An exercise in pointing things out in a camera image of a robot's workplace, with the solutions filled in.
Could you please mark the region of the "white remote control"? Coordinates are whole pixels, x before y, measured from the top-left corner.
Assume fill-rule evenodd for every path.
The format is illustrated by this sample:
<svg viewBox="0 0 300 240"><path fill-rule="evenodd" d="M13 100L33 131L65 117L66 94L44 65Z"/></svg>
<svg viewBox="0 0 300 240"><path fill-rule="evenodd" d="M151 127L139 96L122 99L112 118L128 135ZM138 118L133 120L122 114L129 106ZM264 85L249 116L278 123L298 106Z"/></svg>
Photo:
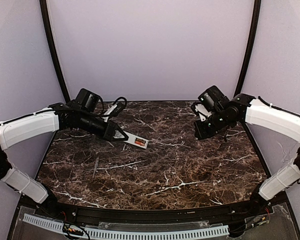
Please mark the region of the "white remote control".
<svg viewBox="0 0 300 240"><path fill-rule="evenodd" d="M149 140L145 139L143 137L134 135L132 133L124 131L124 133L128 136L128 139L125 140L124 142L142 149L147 149Z"/></svg>

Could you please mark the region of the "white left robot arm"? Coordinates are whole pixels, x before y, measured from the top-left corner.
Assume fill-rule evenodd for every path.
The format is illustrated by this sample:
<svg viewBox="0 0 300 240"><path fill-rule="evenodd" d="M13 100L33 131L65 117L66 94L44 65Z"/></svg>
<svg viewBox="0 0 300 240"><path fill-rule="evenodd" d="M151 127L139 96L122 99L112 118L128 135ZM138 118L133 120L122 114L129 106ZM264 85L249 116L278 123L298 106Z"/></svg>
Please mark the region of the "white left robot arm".
<svg viewBox="0 0 300 240"><path fill-rule="evenodd" d="M80 129L108 142L129 139L120 126L111 120L127 106L127 99L118 97L111 108L96 114L95 108L102 98L82 88L75 99L55 103L34 113L0 122L0 181L24 194L38 204L54 199L48 188L20 171L8 161L5 151L20 142L46 133L65 129Z"/></svg>

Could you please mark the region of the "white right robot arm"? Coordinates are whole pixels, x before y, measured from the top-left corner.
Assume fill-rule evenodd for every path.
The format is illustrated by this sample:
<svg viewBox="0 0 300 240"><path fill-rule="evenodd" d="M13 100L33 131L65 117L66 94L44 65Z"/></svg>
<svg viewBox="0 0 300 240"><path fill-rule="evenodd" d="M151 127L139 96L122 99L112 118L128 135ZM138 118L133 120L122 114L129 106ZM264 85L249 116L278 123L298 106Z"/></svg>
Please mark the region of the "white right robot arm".
<svg viewBox="0 0 300 240"><path fill-rule="evenodd" d="M194 122L195 137L198 140L212 138L220 130L233 128L240 122L264 127L300 144L300 114L267 103L261 97L240 93L228 99L213 85L198 97L191 109L198 116ZM300 147L294 159L259 185L256 198L269 201L298 180Z"/></svg>

